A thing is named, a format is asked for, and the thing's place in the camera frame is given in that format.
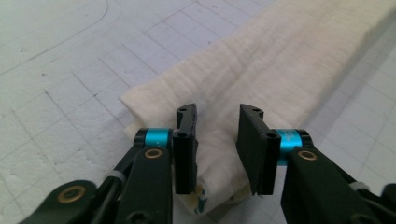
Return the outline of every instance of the folded cloth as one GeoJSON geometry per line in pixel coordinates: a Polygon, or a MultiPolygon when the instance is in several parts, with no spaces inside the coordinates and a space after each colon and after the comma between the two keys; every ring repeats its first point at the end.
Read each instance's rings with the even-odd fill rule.
{"type": "Polygon", "coordinates": [[[235,149],[239,104],[264,110],[270,128],[297,128],[396,8],[386,0],[279,0],[231,36],[121,96],[139,128],[175,127],[175,111],[198,106],[197,190],[180,199],[205,214],[246,195],[235,149]]]}

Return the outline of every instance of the blue band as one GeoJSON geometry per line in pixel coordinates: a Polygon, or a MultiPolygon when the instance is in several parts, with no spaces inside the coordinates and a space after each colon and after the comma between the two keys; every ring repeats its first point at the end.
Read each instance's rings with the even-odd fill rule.
{"type": "Polygon", "coordinates": [[[168,147],[169,129],[149,128],[145,147],[168,147]]]}
{"type": "Polygon", "coordinates": [[[294,129],[275,129],[282,138],[280,141],[280,157],[278,165],[287,165],[286,156],[294,150],[295,147],[302,147],[303,141],[299,133],[294,129]]]}

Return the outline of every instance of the curved line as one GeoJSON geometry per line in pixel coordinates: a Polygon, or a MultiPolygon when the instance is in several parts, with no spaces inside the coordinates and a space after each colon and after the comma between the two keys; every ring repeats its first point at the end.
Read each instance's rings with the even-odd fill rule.
{"type": "Polygon", "coordinates": [[[93,27],[95,24],[99,23],[99,21],[101,21],[101,20],[107,15],[107,12],[108,12],[108,10],[109,10],[109,3],[108,3],[108,0],[105,0],[105,1],[106,1],[106,11],[105,11],[105,13],[99,18],[99,20],[97,20],[96,22],[92,23],[91,25],[85,27],[84,29],[78,31],[77,33],[75,33],[75,34],[73,34],[73,35],[67,37],[65,40],[61,41],[60,43],[58,43],[58,44],[56,44],[56,45],[54,45],[54,46],[52,46],[52,47],[50,47],[49,49],[46,49],[46,50],[44,50],[44,51],[38,53],[37,55],[35,55],[35,56],[33,56],[32,58],[26,60],[25,62],[20,63],[20,64],[18,64],[18,65],[15,65],[14,67],[8,69],[7,71],[0,73],[0,76],[2,76],[2,75],[4,75],[5,73],[8,73],[8,72],[10,72],[10,71],[16,69],[17,67],[23,65],[24,63],[27,63],[27,62],[32,61],[32,60],[35,59],[36,57],[39,57],[39,56],[41,56],[42,54],[44,54],[44,53],[46,53],[46,52],[48,52],[48,51],[50,51],[50,50],[52,50],[52,49],[55,49],[55,48],[61,46],[61,45],[62,45],[63,43],[65,43],[66,41],[72,39],[72,38],[75,37],[76,35],[81,34],[82,32],[84,32],[84,31],[88,30],[89,28],[93,27]]]}

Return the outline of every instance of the cloth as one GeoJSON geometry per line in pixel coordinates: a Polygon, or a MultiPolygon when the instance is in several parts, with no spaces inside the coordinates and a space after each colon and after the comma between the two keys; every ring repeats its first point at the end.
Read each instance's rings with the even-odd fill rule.
{"type": "Polygon", "coordinates": [[[179,196],[195,214],[249,194],[235,148],[239,105],[264,111],[270,128],[298,128],[359,57],[396,1],[279,0],[231,36],[121,96],[144,127],[176,126],[176,109],[196,103],[197,190],[179,196]]]}

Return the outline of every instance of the grid pattern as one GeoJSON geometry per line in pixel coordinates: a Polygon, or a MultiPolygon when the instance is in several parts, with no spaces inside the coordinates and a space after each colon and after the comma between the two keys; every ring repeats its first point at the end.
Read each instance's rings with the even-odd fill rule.
{"type": "MultiPolygon", "coordinates": [[[[8,24],[0,40],[0,223],[30,215],[64,182],[101,183],[132,145],[123,129],[134,118],[120,95],[231,34],[273,1],[42,0],[2,7],[0,21],[19,23],[8,24]],[[29,9],[32,23],[10,8],[29,9]]],[[[396,182],[395,44],[396,22],[305,127],[320,150],[375,193],[396,182]]],[[[174,221],[285,223],[279,207],[285,171],[278,169],[274,196],[205,217],[190,216],[175,200],[174,221]]]]}

